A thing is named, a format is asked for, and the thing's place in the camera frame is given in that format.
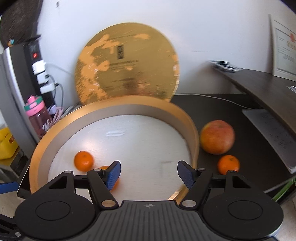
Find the white charger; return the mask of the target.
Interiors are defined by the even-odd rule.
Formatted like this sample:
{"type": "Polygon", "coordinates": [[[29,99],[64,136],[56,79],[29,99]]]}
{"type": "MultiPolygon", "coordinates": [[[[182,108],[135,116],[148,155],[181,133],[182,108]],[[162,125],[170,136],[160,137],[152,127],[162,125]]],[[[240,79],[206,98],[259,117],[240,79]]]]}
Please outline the white charger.
{"type": "Polygon", "coordinates": [[[37,81],[39,85],[47,83],[49,81],[48,73],[46,71],[39,73],[37,75],[37,81]]]}
{"type": "Polygon", "coordinates": [[[45,84],[42,87],[40,87],[41,94],[45,94],[48,92],[52,92],[56,89],[56,86],[54,83],[45,84]]]}
{"type": "Polygon", "coordinates": [[[38,75],[39,73],[44,72],[46,70],[45,61],[42,59],[42,60],[39,60],[39,61],[33,63],[32,70],[33,70],[34,75],[38,75]]]}

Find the black power strip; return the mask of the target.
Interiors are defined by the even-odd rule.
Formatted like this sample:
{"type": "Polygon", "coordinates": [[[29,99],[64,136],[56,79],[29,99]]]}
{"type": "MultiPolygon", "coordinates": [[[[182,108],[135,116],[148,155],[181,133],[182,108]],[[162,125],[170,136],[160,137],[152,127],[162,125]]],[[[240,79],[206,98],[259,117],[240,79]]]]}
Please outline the black power strip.
{"type": "Polygon", "coordinates": [[[34,40],[24,44],[23,50],[35,95],[42,97],[50,114],[56,113],[57,104],[55,97],[57,84],[46,71],[46,62],[42,58],[39,41],[34,40]]]}

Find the silver computer tower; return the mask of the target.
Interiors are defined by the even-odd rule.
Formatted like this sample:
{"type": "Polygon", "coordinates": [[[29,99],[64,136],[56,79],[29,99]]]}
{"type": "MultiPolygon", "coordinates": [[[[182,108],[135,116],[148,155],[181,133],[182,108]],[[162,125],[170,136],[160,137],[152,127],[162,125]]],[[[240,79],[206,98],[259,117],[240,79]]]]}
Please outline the silver computer tower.
{"type": "Polygon", "coordinates": [[[6,48],[1,57],[8,88],[16,106],[15,113],[20,117],[23,128],[28,132],[26,138],[36,145],[40,138],[34,130],[24,106],[29,97],[41,94],[37,77],[33,73],[33,64],[42,58],[38,56],[34,60],[31,54],[29,44],[17,44],[6,48]]]}

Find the spiral notebook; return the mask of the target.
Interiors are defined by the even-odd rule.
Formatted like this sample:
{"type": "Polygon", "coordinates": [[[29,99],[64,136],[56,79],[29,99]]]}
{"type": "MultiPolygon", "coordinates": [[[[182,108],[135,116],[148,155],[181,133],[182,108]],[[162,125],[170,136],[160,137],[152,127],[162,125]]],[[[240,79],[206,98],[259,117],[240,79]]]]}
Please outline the spiral notebook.
{"type": "Polygon", "coordinates": [[[82,105],[81,104],[76,104],[76,105],[72,105],[70,107],[68,107],[62,114],[61,118],[64,118],[65,116],[67,116],[68,114],[72,113],[73,111],[75,111],[76,109],[80,108],[82,105]]]}

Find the middle white charger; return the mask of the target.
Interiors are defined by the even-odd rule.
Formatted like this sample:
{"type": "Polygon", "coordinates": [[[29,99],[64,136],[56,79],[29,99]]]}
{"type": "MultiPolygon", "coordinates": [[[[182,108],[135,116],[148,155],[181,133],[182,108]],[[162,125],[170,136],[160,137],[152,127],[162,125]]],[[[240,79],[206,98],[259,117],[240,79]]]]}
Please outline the middle white charger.
{"type": "Polygon", "coordinates": [[[39,85],[47,83],[49,81],[48,73],[46,71],[39,73],[37,75],[37,81],[39,85]]]}

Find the yellow plastic crate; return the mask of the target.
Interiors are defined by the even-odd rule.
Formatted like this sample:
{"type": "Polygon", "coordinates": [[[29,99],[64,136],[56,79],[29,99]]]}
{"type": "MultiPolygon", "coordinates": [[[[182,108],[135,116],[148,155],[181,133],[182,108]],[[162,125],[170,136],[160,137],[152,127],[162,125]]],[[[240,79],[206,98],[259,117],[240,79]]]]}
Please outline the yellow plastic crate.
{"type": "Polygon", "coordinates": [[[11,158],[19,145],[8,127],[2,128],[0,135],[0,160],[11,158]]]}

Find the pink water bottle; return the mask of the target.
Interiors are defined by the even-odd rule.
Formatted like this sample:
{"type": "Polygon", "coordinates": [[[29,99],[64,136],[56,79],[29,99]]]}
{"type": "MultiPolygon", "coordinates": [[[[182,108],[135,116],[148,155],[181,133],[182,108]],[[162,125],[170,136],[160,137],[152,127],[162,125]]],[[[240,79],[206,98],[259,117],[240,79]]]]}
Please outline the pink water bottle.
{"type": "Polygon", "coordinates": [[[42,138],[52,126],[52,118],[48,113],[45,102],[41,96],[30,96],[24,106],[24,110],[38,135],[42,138]]]}

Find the framed certificate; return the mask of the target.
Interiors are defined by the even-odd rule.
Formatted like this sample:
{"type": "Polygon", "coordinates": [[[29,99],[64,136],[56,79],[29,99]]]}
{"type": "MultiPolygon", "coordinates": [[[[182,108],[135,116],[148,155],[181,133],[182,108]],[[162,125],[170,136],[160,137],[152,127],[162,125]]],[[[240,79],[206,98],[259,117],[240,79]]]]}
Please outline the framed certificate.
{"type": "Polygon", "coordinates": [[[273,75],[295,81],[295,25],[269,14],[273,43],[273,75]]]}

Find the top white charger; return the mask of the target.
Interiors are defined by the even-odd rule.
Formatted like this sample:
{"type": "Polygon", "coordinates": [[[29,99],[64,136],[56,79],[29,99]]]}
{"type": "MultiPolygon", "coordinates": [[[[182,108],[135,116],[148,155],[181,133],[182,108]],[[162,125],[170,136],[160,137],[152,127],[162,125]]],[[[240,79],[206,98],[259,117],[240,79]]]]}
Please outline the top white charger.
{"type": "Polygon", "coordinates": [[[32,70],[33,70],[34,75],[38,75],[39,73],[44,72],[46,70],[45,61],[42,59],[42,60],[39,60],[39,61],[33,63],[32,70]]]}

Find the dark wooden shelf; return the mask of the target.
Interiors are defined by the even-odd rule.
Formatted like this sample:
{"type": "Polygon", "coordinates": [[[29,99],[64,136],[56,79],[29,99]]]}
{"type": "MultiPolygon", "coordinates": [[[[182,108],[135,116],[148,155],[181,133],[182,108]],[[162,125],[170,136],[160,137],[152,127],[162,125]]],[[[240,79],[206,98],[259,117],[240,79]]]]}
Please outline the dark wooden shelf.
{"type": "Polygon", "coordinates": [[[290,89],[295,86],[294,81],[256,70],[229,72],[211,65],[237,89],[252,96],[295,136],[295,92],[290,89]]]}

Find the red apple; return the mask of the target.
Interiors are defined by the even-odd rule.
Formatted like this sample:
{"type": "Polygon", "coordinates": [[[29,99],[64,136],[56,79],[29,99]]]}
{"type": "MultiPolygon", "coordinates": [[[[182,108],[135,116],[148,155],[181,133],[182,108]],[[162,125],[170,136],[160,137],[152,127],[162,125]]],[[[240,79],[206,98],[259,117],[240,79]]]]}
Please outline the red apple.
{"type": "Polygon", "coordinates": [[[201,129],[201,148],[210,154],[220,155],[228,152],[234,145],[234,141],[233,127],[223,120],[213,120],[201,129]]]}

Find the black round decorative plate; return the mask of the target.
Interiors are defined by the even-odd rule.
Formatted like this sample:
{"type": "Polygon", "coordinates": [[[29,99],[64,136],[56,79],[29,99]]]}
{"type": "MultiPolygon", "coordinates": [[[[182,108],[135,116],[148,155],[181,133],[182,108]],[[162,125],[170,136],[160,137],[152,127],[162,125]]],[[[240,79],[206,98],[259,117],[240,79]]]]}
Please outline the black round decorative plate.
{"type": "Polygon", "coordinates": [[[43,1],[1,1],[1,45],[4,49],[41,37],[37,33],[43,1]]]}

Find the bottom white charger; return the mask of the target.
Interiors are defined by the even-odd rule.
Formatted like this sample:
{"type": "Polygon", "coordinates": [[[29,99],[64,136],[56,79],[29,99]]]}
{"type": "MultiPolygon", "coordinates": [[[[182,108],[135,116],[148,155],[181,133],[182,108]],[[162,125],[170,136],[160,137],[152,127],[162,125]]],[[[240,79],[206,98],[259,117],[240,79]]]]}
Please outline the bottom white charger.
{"type": "Polygon", "coordinates": [[[56,89],[56,86],[54,83],[45,84],[42,87],[40,87],[41,94],[45,94],[48,92],[52,92],[56,89]]]}

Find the round gold box lid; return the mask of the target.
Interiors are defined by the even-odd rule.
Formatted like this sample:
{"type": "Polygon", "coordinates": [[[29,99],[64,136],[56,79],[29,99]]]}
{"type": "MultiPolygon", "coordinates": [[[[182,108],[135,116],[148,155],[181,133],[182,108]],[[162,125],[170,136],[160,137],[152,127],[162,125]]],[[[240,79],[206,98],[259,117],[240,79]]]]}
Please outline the round gold box lid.
{"type": "Polygon", "coordinates": [[[178,88],[180,65],[173,44],[160,31],[121,23],[89,40],[78,57],[74,79],[83,105],[126,95],[170,101],[178,88]]]}

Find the gold box base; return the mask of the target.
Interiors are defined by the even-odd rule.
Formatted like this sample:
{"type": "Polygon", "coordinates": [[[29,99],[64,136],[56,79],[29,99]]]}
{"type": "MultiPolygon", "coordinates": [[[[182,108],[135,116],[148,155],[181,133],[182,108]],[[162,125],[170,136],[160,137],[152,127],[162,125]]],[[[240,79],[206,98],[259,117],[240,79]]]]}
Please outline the gold box base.
{"type": "MultiPolygon", "coordinates": [[[[49,182],[48,174],[53,159],[69,138],[86,126],[106,118],[120,115],[143,115],[161,120],[173,127],[186,141],[190,161],[197,164],[199,137],[196,126],[188,114],[178,106],[146,96],[116,97],[85,105],[68,114],[55,124],[40,140],[31,160],[29,180],[31,192],[37,192],[49,182]]],[[[187,188],[181,188],[167,200],[180,201],[187,188]]]]}

